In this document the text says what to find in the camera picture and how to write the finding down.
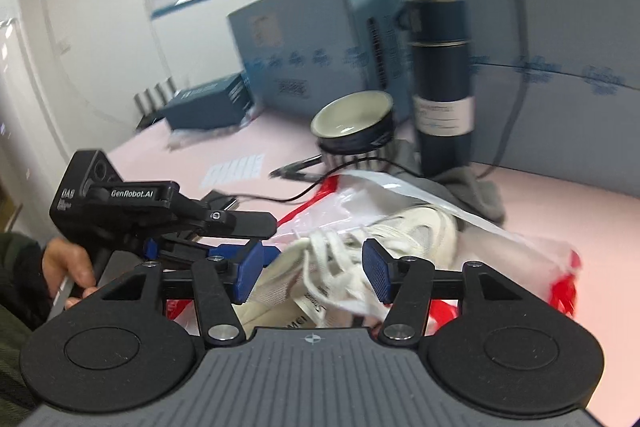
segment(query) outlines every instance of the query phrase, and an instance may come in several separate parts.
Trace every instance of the silver screw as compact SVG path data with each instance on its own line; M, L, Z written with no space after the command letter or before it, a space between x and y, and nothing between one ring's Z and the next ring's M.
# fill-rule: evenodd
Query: silver screw
M240 334L240 330L231 324L218 324L210 327L207 333L217 341L232 341Z
M415 330L406 324L392 324L387 326L383 333L393 341L407 341L415 335Z

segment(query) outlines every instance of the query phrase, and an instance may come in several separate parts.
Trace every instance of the gray cloth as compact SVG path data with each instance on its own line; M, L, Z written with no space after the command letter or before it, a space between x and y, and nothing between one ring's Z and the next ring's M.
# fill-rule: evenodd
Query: gray cloth
M420 172L414 144L396 141L394 162L410 171ZM388 173L493 223L504 222L505 211L498 188L494 182L478 180L471 167L456 167L433 180L417 178L396 166L390 166Z

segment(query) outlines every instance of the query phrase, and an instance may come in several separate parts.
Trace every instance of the tabletop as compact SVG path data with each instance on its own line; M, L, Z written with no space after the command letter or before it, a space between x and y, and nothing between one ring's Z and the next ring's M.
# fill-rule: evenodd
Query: tabletop
M183 149L169 150L169 135L169 127L159 122L111 152L110 159L125 180L173 180L190 198L212 188L287 198L306 184L270 180L268 173L317 152L303 122L274 114L261 115L238 133ZM500 188L507 230L567 241L580 254L576 320L602 345L606 366L588 409L606 426L630 427L640 417L635 293L640 200L508 169L497 169L490 179ZM265 210L279 219L295 206L249 201L240 208Z

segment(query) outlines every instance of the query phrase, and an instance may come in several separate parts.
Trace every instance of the thermos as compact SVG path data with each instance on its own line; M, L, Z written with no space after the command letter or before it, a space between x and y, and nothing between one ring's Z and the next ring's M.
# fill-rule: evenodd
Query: thermos
M422 175L468 165L474 129L468 32L463 0L403 0L410 31L415 136Z

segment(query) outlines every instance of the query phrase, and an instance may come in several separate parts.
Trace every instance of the white sneaker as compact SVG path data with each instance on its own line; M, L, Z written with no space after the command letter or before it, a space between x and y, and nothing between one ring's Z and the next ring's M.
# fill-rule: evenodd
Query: white sneaker
M438 207L414 206L363 229L319 230L294 241L263 270L248 302L235 307L247 334L255 326L348 327L354 315L365 325L383 321L388 308L362 269L362 244L370 238L396 259L412 255L449 269L457 228Z

